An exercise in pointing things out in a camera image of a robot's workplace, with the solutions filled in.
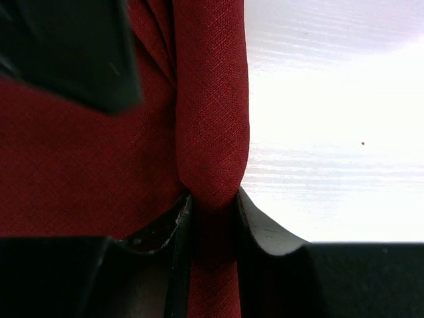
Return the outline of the red cloth napkin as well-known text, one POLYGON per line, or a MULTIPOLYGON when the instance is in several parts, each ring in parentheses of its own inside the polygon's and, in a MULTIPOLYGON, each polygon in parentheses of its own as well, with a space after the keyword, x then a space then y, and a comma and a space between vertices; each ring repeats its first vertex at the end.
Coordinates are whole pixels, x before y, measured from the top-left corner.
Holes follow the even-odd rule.
POLYGON ((130 1, 145 104, 113 119, 1 81, 1 236, 121 239, 194 198, 190 317, 239 317, 249 149, 242 1, 130 1))

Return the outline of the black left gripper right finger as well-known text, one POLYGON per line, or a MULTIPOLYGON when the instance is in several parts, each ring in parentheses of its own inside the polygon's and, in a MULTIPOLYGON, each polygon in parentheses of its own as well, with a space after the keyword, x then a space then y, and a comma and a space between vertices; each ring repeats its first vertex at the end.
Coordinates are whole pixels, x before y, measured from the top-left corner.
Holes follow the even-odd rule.
POLYGON ((422 317, 421 243, 310 243, 235 198, 243 317, 422 317))

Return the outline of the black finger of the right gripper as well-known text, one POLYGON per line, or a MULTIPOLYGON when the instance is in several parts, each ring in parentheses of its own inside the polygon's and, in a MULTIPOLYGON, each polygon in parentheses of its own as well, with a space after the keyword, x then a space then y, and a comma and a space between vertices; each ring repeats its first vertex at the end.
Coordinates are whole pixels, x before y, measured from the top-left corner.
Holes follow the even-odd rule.
POLYGON ((143 100, 126 1, 2 1, 1 76, 104 113, 143 100))

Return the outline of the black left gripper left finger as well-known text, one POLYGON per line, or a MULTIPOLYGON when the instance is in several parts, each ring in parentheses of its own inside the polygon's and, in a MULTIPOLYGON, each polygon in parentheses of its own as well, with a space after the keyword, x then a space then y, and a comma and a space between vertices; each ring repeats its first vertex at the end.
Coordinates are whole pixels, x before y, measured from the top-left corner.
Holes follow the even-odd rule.
POLYGON ((1 239, 2 317, 185 317, 192 197, 123 240, 1 239))

